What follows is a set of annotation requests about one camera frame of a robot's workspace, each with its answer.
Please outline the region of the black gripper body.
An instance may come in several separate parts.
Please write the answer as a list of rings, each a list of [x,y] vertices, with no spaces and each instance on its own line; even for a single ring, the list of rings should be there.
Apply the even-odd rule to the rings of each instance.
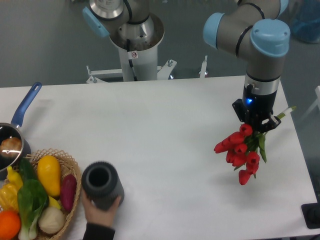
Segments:
[[[242,99],[237,99],[232,107],[235,110],[249,110],[250,111],[250,126],[254,131],[265,123],[270,117],[274,116],[273,105],[275,102],[276,94],[259,95],[254,93],[254,86],[249,84],[243,88]]]

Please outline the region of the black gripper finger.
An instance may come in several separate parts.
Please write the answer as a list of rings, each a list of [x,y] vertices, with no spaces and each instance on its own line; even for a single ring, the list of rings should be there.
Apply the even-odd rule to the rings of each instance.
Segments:
[[[281,124],[281,119],[277,116],[271,116],[265,123],[262,123],[257,131],[259,133],[266,133],[268,131],[274,130]]]
[[[240,122],[250,125],[250,111],[248,109],[236,109],[235,113]]]

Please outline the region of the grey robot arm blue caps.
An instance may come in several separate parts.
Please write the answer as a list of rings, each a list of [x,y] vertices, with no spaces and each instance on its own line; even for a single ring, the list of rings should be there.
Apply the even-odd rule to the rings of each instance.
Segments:
[[[273,106],[291,31],[278,17],[288,4],[287,0],[239,0],[233,13],[213,13],[203,28],[208,45],[247,62],[243,95],[232,107],[238,119],[256,133],[281,123]]]

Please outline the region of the dark sleeve forearm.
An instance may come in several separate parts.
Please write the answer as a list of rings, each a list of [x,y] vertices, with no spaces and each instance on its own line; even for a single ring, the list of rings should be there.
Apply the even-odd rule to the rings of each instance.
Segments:
[[[83,240],[113,240],[115,236],[115,230],[94,223],[87,223],[86,230],[83,235]]]

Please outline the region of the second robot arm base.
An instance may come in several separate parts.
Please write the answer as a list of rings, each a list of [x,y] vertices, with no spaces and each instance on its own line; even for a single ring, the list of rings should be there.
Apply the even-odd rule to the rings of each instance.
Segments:
[[[90,0],[82,16],[96,35],[128,52],[156,47],[165,33],[148,0]]]

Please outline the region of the person's hand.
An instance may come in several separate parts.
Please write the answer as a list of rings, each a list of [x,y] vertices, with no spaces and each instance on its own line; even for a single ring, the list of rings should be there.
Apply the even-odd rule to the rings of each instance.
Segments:
[[[97,208],[85,191],[81,192],[81,202],[84,207],[85,218],[88,223],[111,228],[120,205],[121,196],[118,196],[108,210]]]

